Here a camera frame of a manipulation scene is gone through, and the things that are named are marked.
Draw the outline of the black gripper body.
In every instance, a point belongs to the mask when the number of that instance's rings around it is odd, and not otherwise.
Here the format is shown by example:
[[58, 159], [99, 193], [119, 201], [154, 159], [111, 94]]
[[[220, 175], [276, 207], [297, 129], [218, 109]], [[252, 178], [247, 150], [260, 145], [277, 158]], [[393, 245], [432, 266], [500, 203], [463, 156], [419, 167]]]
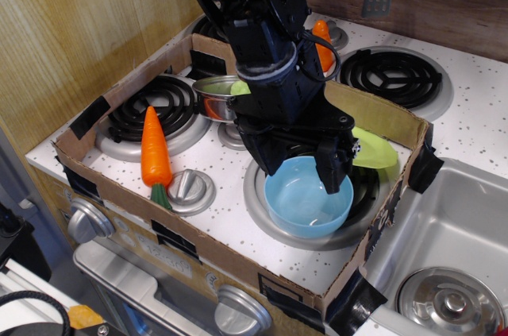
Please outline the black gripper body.
[[295, 65], [271, 70], [268, 64], [237, 64], [236, 69], [251, 91], [231, 102], [240, 131], [270, 133], [284, 141], [287, 158], [295, 146], [307, 147], [315, 156], [322, 141], [336, 141], [353, 158], [355, 121], [325, 97], [325, 83], [314, 80], [320, 71], [307, 76]]

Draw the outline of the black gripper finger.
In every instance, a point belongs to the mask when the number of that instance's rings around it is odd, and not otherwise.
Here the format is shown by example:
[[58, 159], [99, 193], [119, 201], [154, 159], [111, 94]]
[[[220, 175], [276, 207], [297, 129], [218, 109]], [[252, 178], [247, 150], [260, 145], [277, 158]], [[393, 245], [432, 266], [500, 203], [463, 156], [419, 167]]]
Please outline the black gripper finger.
[[318, 177], [328, 194], [338, 193], [352, 170], [352, 157], [336, 141], [322, 141], [315, 153]]
[[245, 148], [257, 165], [273, 176], [287, 158], [287, 144], [270, 133], [246, 133], [240, 131]]

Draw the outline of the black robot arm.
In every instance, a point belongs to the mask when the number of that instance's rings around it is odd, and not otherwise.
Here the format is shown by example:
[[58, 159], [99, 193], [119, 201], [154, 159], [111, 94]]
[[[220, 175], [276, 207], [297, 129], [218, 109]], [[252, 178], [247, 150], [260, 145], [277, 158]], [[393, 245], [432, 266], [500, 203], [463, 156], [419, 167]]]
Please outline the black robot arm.
[[237, 75], [248, 85], [229, 106], [254, 161], [273, 175], [290, 147], [309, 147], [326, 191], [337, 193], [356, 155], [354, 121], [325, 98], [330, 75], [318, 55], [325, 41], [304, 26], [307, 0], [197, 2], [229, 42]]

